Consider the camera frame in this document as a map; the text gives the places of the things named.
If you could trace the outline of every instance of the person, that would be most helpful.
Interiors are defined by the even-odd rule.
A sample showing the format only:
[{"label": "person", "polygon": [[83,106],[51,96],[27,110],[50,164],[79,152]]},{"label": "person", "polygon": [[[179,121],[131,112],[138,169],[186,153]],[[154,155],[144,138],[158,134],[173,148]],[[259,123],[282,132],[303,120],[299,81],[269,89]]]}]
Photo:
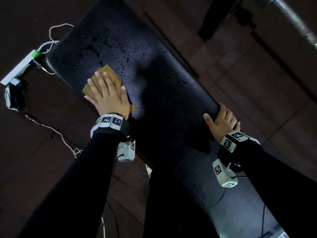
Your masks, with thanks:
[{"label": "person", "polygon": [[[130,104],[126,88],[121,87],[119,96],[107,73],[95,74],[102,93],[93,81],[88,79],[95,99],[88,96],[85,98],[96,107],[100,116],[117,114],[127,120]],[[221,104],[215,121],[208,114],[203,117],[219,143],[233,131],[235,125],[235,130],[240,131],[240,123],[224,104]],[[93,134],[87,147],[33,212],[18,237],[96,236],[107,199],[116,147],[122,138],[118,133],[119,131],[112,130]],[[239,148],[235,154],[241,167],[288,235],[298,237],[297,234],[301,233],[301,237],[305,237],[304,234],[312,232],[315,227],[313,217],[316,214],[316,183],[264,152],[261,146],[252,140],[246,140],[237,147]],[[171,234],[174,237],[185,236],[182,232],[186,229],[182,231],[182,224],[178,221],[176,226],[168,225],[169,220],[175,220],[175,216],[168,213],[172,210],[172,205],[164,209],[168,206],[166,202],[153,204],[153,196],[168,196],[168,192],[164,192],[165,188],[165,184],[160,184],[158,177],[152,175],[144,237],[167,237]],[[153,220],[161,222],[160,228]],[[164,226],[170,230],[165,235],[160,233]]]}]

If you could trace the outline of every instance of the black pants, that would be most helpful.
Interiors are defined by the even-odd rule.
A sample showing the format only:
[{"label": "black pants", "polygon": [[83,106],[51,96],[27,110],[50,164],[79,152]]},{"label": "black pants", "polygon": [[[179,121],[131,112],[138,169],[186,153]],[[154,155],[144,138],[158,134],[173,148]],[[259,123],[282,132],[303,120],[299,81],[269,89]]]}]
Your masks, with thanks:
[{"label": "black pants", "polygon": [[205,213],[187,193],[152,172],[143,238],[219,237]]}]

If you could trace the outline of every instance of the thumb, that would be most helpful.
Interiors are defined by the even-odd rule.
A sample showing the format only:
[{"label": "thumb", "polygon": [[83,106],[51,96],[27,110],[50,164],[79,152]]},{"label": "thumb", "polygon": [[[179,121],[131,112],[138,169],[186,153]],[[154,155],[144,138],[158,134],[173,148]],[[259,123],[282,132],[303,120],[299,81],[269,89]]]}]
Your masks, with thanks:
[{"label": "thumb", "polygon": [[241,124],[240,122],[237,123],[237,126],[236,126],[236,128],[235,128],[235,131],[240,132],[240,124]]},{"label": "thumb", "polygon": [[212,127],[214,126],[214,121],[212,120],[212,118],[209,116],[209,114],[204,114],[203,115],[205,122],[207,123],[210,131],[212,129]]},{"label": "thumb", "polygon": [[121,103],[122,104],[130,104],[128,100],[128,93],[126,91],[125,86],[121,87]]}]

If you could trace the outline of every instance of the brown floor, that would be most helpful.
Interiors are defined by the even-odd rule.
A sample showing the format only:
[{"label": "brown floor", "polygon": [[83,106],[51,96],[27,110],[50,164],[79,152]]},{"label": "brown floor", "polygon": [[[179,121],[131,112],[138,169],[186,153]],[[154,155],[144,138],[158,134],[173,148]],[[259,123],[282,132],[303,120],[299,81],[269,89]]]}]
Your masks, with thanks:
[{"label": "brown floor", "polygon": [[[48,41],[48,29],[77,24],[98,0],[0,0],[0,73],[3,77],[31,49]],[[226,104],[244,132],[259,139],[276,158],[317,181],[317,53],[291,24],[269,6],[258,9],[253,0],[244,6],[256,13],[256,32],[308,87],[303,91],[231,17],[204,43],[197,35],[212,0],[124,0],[142,18],[144,12],[161,29],[191,67],[199,81]],[[317,32],[317,0],[287,0]],[[53,32],[61,38],[70,27]],[[57,76],[36,68],[28,83],[28,111],[85,147],[97,116]],[[71,151],[51,130],[21,118],[0,105],[0,236],[15,237],[34,208],[74,161]],[[144,162],[118,163],[108,202],[118,219],[120,236],[141,237],[148,195]],[[113,213],[105,206],[107,237],[116,237]],[[97,237],[102,237],[100,227]]]}]

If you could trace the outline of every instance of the metal pole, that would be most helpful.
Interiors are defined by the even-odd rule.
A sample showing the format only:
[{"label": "metal pole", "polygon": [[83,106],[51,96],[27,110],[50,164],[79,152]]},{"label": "metal pole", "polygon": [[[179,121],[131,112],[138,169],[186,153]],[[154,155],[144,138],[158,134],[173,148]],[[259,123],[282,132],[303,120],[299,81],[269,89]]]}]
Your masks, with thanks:
[{"label": "metal pole", "polygon": [[268,0],[274,3],[277,8],[287,17],[287,19],[294,25],[294,27],[316,50],[317,50],[317,37],[307,27],[306,23],[296,14],[296,12],[284,0]]}]

